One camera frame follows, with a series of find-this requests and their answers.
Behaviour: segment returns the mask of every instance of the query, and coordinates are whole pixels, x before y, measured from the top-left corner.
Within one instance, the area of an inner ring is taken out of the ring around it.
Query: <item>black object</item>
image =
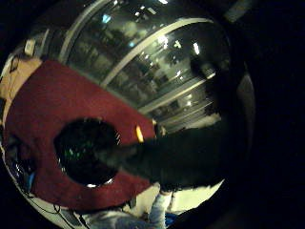
[[[102,185],[116,175],[117,171],[99,163],[93,152],[118,143],[119,134],[114,127],[94,118],[73,121],[54,140],[63,172],[89,187]]]

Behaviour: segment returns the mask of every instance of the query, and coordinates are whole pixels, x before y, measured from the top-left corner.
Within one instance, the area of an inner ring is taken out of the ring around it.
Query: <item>red rug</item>
[[[90,189],[62,173],[53,139],[80,117],[102,117],[121,135],[121,144],[137,141],[135,126],[153,137],[152,121],[85,77],[55,61],[46,61],[24,84],[10,107],[5,139],[17,135],[37,162],[32,192],[39,198],[75,210],[122,204],[150,186],[140,177],[118,173],[112,184]]]

